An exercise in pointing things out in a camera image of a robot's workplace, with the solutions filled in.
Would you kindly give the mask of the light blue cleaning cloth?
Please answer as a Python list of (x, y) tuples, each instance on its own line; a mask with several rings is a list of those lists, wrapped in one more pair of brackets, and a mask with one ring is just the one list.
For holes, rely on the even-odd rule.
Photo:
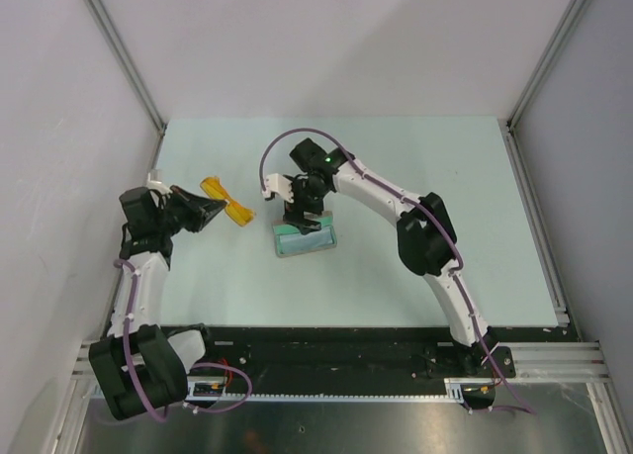
[(331, 234), (327, 232), (282, 234), (278, 237), (278, 252), (282, 255), (299, 254), (318, 250), (333, 244), (333, 238)]

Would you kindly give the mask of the yellow sunglasses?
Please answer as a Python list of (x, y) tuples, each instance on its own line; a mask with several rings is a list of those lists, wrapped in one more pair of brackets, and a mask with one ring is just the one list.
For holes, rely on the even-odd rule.
[(226, 203), (225, 213), (238, 226), (245, 227), (254, 220), (255, 213), (235, 200), (222, 185), (219, 177), (205, 178), (200, 183), (200, 187), (208, 197), (223, 200)]

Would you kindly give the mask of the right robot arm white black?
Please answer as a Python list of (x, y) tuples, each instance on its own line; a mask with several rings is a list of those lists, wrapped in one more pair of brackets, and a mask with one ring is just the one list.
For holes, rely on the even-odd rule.
[(468, 376), (479, 376), (489, 367), (499, 372), (493, 357), (497, 339), (466, 288), (464, 261), (441, 197), (397, 188), (346, 150), (326, 152), (309, 138), (297, 144), (290, 157), (300, 174), (266, 178), (284, 200), (283, 222), (302, 238), (322, 233), (324, 224), (317, 219), (330, 193), (347, 196), (383, 217), (396, 230), (400, 261), (424, 279), (448, 321), (458, 368)]

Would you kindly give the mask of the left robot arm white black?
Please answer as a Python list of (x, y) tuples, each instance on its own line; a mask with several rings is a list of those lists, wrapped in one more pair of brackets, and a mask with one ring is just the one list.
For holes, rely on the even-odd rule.
[(126, 218), (115, 261), (122, 281), (107, 335), (90, 345), (88, 360), (114, 419), (148, 413), (163, 420), (170, 405), (185, 400), (189, 371), (205, 375), (219, 362), (199, 326), (168, 336), (158, 321), (172, 239), (182, 230), (202, 231), (226, 200), (151, 181), (119, 202)]

